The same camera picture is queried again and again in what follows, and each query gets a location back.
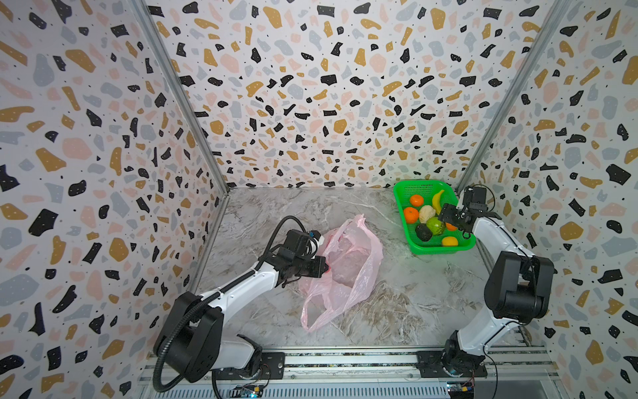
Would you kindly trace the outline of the yellow banana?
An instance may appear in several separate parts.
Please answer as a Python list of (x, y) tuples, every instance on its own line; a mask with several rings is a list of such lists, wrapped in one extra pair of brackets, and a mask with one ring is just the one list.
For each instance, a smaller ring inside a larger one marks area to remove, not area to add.
[(432, 207), (434, 208), (436, 214), (440, 214), (442, 211), (441, 199), (443, 194), (445, 194), (445, 190), (439, 191), (432, 197)]

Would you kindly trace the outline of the green lime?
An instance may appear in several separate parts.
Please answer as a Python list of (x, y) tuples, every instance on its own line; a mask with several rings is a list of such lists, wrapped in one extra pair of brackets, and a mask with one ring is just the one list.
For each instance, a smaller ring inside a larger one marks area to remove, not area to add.
[(429, 227), (434, 236), (440, 236), (446, 231), (445, 223), (437, 217), (429, 219), (425, 224)]

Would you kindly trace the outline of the yellow red mango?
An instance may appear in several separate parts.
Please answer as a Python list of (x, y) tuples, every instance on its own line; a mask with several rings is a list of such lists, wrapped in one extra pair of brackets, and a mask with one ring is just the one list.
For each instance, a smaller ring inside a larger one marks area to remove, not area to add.
[(459, 245), (459, 241), (454, 236), (446, 236), (442, 239), (441, 244), (443, 247), (457, 247)]

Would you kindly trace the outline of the white cauliflower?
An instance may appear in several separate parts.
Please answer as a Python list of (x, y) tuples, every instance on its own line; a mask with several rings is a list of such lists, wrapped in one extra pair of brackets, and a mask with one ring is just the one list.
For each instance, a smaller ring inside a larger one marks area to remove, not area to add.
[(420, 209), (420, 223), (425, 224), (429, 219), (435, 218), (437, 214), (431, 205), (423, 205)]

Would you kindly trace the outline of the orange tangerine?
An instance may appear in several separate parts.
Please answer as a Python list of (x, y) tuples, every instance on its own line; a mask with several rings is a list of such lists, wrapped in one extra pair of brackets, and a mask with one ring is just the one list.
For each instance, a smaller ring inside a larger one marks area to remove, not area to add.
[(420, 195), (410, 196), (410, 205), (414, 208), (420, 208), (425, 203), (425, 200)]
[(403, 209), (403, 216), (407, 224), (416, 224), (420, 220), (420, 212), (414, 207)]

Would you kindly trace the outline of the dark avocado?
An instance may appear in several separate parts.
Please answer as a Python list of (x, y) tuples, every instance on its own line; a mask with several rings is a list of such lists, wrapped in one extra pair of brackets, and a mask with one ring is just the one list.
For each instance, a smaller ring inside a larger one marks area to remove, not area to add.
[(415, 235), (423, 242), (429, 242), (434, 236), (429, 227), (423, 223), (420, 223), (415, 227)]

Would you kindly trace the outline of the pink plastic bag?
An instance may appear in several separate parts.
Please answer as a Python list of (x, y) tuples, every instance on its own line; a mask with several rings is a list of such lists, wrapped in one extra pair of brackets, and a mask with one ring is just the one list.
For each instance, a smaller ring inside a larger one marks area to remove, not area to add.
[(305, 295), (301, 324), (308, 333), (369, 299), (384, 259), (383, 245), (363, 214), (329, 231), (318, 254), (326, 259), (329, 271), (319, 279), (299, 281)]

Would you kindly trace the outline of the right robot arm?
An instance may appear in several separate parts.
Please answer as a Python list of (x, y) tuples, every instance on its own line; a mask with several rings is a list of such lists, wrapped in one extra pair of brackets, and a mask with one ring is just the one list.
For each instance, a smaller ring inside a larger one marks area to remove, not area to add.
[(526, 249), (488, 209), (483, 186), (467, 186), (460, 204), (445, 204), (439, 219), (475, 237), (493, 260), (483, 291), (484, 306), (445, 343), (441, 366), (453, 377), (479, 369), (489, 349), (518, 326), (548, 312), (554, 265)]

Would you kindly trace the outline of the green plastic basket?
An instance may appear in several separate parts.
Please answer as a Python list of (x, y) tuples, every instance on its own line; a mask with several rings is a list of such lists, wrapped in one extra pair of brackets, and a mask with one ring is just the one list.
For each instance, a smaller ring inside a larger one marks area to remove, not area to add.
[(445, 204), (457, 205), (454, 190), (442, 181), (401, 181), (393, 189), (412, 254), (453, 254), (475, 247), (475, 237), (439, 219)]

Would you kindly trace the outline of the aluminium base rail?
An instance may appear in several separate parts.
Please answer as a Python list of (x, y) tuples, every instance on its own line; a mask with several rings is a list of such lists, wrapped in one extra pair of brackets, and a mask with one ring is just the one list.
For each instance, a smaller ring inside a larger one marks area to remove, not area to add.
[(265, 352), (254, 377), (221, 370), (164, 398), (566, 398), (543, 347), (495, 347), (475, 372), (450, 376), (435, 347), (291, 347)]

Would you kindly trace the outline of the left corner aluminium post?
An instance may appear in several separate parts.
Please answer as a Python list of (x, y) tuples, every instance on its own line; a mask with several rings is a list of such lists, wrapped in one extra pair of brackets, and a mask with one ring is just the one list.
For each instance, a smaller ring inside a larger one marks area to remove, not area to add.
[(146, 2), (142, 0), (131, 0), (130, 5), (133, 9), (133, 13), (136, 16), (137, 21), (141, 25), (142, 33), (144, 33), (144, 36), (148, 40), (149, 47), (156, 57), (159, 69), (161, 69), (162, 73), (164, 74), (166, 83), (173, 93), (179, 109), (183, 113), (190, 131), (194, 135), (195, 142), (200, 152), (202, 153), (206, 164), (209, 166), (212, 179), (214, 181), (214, 186), (220, 192), (221, 196), (228, 196), (228, 185), (222, 177), (222, 173), (219, 170), (217, 162), (210, 149), (209, 143), (204, 136), (202, 127), (198, 123), (194, 110), (184, 92), (183, 86), (179, 79), (179, 75), (172, 66), (171, 59), (169, 58), (169, 53), (167, 52), (167, 49), (165, 48), (165, 45), (161, 39), (161, 35), (159, 34), (156, 25), (151, 18), (151, 14), (148, 10)]

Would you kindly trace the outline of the corner aluminium post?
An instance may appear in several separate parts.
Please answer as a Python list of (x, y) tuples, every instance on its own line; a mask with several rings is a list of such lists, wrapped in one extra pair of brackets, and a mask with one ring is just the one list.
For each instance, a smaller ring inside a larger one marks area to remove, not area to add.
[(206, 164), (209, 166), (212, 179), (214, 181), (214, 186), (220, 192), (221, 196), (228, 196), (228, 185), (222, 177), (222, 173), (219, 170), (217, 162), (210, 149), (209, 143), (204, 136), (202, 127), (198, 123), (194, 110), (184, 92), (183, 86), (179, 79), (179, 75), (172, 66), (171, 59), (169, 58), (169, 53), (167, 52), (167, 49), (165, 48), (165, 45), (161, 39), (161, 35), (159, 34), (156, 25), (151, 18), (151, 14), (148, 10), (146, 2), (142, 0), (131, 0), (130, 5), (133, 9), (133, 13), (136, 16), (137, 21), (141, 25), (142, 33), (144, 33), (144, 36), (148, 40), (149, 47), (156, 57), (159, 69), (161, 69), (162, 73), (164, 74), (166, 83), (173, 93), (179, 109), (183, 113), (190, 131), (194, 135), (195, 142), (200, 152), (202, 153)]
[(522, 66), (514, 77), (512, 85), (506, 92), (503, 101), (501, 101), (500, 105), (496, 108), (496, 112), (488, 125), (485, 135), (478, 146), (476, 146), (476, 151), (470, 159), (470, 164), (462, 174), (460, 182), (455, 188), (455, 193), (457, 195), (459, 195), (461, 191), (471, 183), (471, 179), (475, 171), (477, 171), (480, 162), (488, 153), (489, 145), (498, 135), (498, 131), (508, 116), (510, 109), (525, 88), (526, 81), (532, 75), (538, 59), (543, 55), (543, 52), (547, 48), (548, 43), (551, 41), (553, 34), (558, 30), (559, 24), (561, 23), (565, 13), (568, 11), (569, 3), (570, 1), (568, 0), (556, 0), (553, 2), (548, 11), (548, 15), (543, 21), (540, 33), (538, 33), (528, 55), (523, 60)]

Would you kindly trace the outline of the right corner aluminium post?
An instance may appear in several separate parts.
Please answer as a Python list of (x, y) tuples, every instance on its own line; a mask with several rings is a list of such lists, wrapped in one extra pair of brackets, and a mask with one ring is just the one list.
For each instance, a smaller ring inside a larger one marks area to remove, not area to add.
[(476, 146), (476, 151), (470, 159), (470, 164), (462, 174), (460, 182), (455, 188), (455, 193), (457, 195), (459, 195), (461, 191), (471, 183), (471, 179), (475, 171), (477, 171), (480, 162), (488, 153), (489, 145), (498, 135), (498, 131), (508, 116), (510, 109), (525, 88), (526, 81), (532, 75), (538, 59), (543, 55), (543, 52), (547, 48), (548, 43), (551, 41), (553, 34), (558, 30), (559, 24), (561, 23), (565, 13), (568, 11), (569, 3), (570, 1), (568, 0), (556, 0), (553, 2), (548, 11), (548, 15), (543, 21), (540, 33), (538, 33), (528, 55), (523, 60), (522, 66), (514, 77), (512, 85), (506, 92), (503, 101), (501, 101), (500, 105), (496, 108), (496, 112), (488, 125), (485, 135), (478, 146)]

